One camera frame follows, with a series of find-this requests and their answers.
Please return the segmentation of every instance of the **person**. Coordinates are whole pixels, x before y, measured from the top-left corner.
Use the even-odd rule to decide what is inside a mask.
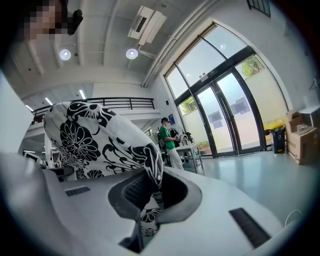
[[[180,170],[183,170],[182,161],[180,159],[180,156],[175,148],[174,141],[178,141],[176,137],[172,138],[170,137],[167,125],[169,123],[168,118],[164,117],[161,119],[161,128],[160,128],[160,137],[165,142],[165,151],[168,153],[171,161],[171,166],[173,168],[177,168]]]

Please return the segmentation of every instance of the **air conditioner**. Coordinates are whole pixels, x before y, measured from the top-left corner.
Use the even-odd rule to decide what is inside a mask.
[[[133,20],[128,37],[138,39],[139,45],[152,43],[167,17],[161,12],[141,6]]]

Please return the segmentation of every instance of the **cardboard box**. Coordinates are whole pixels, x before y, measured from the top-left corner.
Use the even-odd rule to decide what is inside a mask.
[[[299,165],[311,163],[318,155],[318,129],[309,126],[301,132],[290,133],[287,136],[287,149]]]
[[[302,125],[303,123],[304,117],[302,114],[298,114],[292,119],[287,117],[284,121],[286,135],[288,136],[289,134],[296,132],[297,126]]]

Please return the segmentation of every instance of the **glass window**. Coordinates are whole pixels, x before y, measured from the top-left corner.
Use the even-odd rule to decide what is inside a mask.
[[[208,43],[199,41],[178,64],[190,86],[224,62],[225,59]]]
[[[179,105],[185,132],[191,133],[193,141],[198,144],[202,156],[211,155],[206,129],[194,98],[191,96]]]
[[[251,78],[252,76],[265,69],[264,65],[255,55],[246,59],[235,68],[236,70],[238,70],[244,80]]]
[[[247,46],[237,36],[220,26],[211,31],[205,39],[219,49],[227,58]]]
[[[191,96],[190,98],[186,99],[179,105],[181,115],[184,116],[185,114],[191,113],[197,109],[197,105],[195,103],[194,98]]]
[[[176,67],[171,72],[171,74],[166,77],[166,79],[169,82],[169,85],[175,98],[178,98],[188,89],[185,80],[182,78],[181,74],[179,73]]]
[[[263,128],[273,129],[284,123],[287,105],[281,90],[267,67],[254,55],[235,67],[245,80],[258,106]],[[266,136],[267,145],[271,136]]]

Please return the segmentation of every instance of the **glass door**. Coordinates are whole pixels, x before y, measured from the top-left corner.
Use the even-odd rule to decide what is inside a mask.
[[[214,84],[230,115],[239,154],[260,150],[257,121],[240,81],[233,73],[229,73],[214,81]]]
[[[229,71],[196,94],[216,157],[262,151],[263,130],[254,99],[237,71]]]
[[[212,155],[217,157],[237,155],[237,146],[232,139],[233,128],[227,112],[223,109],[222,102],[216,96],[211,82],[197,94],[199,110],[205,116],[205,126],[209,127],[209,136],[213,140]]]

